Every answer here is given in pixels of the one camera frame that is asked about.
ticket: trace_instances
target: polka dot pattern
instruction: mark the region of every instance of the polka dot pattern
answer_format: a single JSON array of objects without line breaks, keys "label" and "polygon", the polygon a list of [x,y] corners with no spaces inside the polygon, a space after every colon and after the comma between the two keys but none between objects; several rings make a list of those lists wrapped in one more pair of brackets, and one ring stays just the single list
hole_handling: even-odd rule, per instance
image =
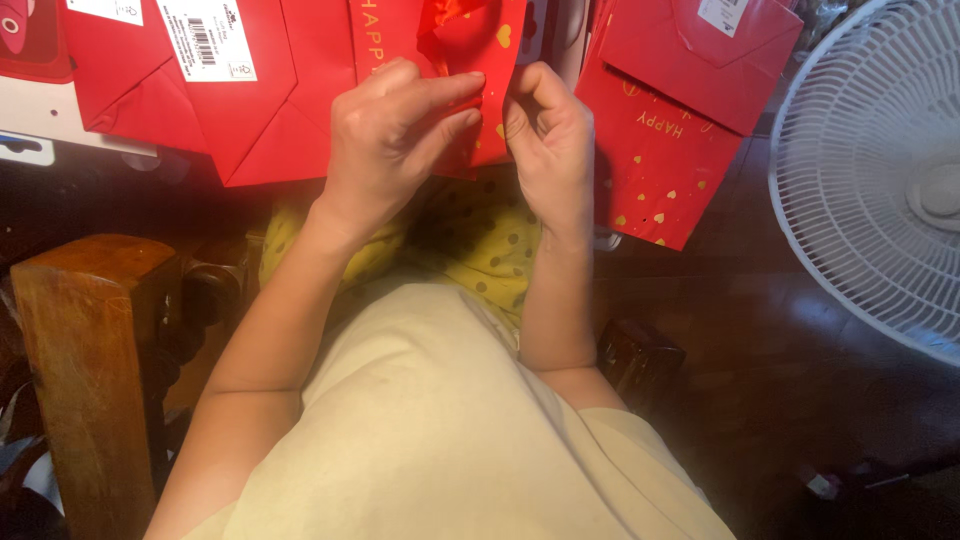
[{"label": "polka dot pattern", "polygon": [[[508,329],[518,328],[540,220],[523,200],[516,172],[510,166],[483,169],[476,182],[432,177],[420,196],[411,205],[421,209],[419,215],[402,212],[350,261],[335,306],[362,308],[380,296],[377,284],[388,281],[381,278],[412,266],[423,280],[461,285]],[[277,205],[264,242],[261,282],[292,244],[308,210],[308,204],[292,201]]]}]

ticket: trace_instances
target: floor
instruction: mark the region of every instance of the floor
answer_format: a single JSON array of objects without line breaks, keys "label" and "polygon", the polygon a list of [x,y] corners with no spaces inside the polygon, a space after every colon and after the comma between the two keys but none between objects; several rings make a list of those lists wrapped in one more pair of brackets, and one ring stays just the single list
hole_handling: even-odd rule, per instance
[{"label": "floor", "polygon": [[861,322],[808,276],[748,139],[682,254],[626,239],[598,256],[599,308],[687,350],[649,419],[738,538],[803,495],[800,471],[960,454],[960,370]]}]

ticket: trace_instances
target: white electric fan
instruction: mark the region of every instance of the white electric fan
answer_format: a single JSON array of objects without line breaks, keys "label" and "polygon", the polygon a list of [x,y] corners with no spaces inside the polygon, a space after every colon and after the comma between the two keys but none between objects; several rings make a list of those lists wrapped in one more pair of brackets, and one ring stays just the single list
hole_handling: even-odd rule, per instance
[{"label": "white electric fan", "polygon": [[811,53],[771,136],[770,195],[856,316],[960,366],[960,0],[872,0]]}]

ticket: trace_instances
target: red ribbon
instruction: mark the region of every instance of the red ribbon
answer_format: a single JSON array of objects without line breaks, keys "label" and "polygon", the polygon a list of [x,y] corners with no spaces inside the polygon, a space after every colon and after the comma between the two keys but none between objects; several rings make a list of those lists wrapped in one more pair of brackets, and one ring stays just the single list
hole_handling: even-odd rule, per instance
[{"label": "red ribbon", "polygon": [[491,0],[423,0],[420,27],[417,29],[417,50],[426,56],[441,77],[450,74],[446,66],[444,46],[433,33],[440,25],[478,10]]}]

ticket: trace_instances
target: product label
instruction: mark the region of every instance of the product label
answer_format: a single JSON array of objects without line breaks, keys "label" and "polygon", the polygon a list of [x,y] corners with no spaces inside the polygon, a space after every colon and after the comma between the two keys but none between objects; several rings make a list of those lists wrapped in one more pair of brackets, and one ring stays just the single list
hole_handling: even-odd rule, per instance
[{"label": "product label", "polygon": [[736,25],[750,0],[703,0],[697,14],[727,36],[733,37]]},{"label": "product label", "polygon": [[256,81],[236,0],[157,0],[187,83]]},{"label": "product label", "polygon": [[140,0],[66,0],[66,7],[75,12],[143,26]]}]

